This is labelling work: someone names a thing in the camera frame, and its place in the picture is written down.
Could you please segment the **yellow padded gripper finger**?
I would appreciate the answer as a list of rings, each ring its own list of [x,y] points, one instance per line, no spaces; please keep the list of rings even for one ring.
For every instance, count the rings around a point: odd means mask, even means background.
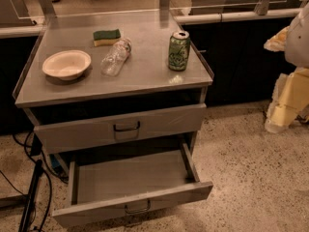
[[[267,110],[265,129],[272,133],[284,131],[296,118],[309,122],[309,70],[305,68],[279,75]]]

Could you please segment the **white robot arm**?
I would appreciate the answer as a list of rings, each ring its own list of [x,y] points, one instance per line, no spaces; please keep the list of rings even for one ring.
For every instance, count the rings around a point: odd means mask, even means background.
[[[283,51],[286,61],[295,66],[289,75],[279,75],[268,107],[265,129],[278,133],[286,130],[298,115],[308,121],[309,4],[301,9],[289,26],[267,40],[264,49]]]

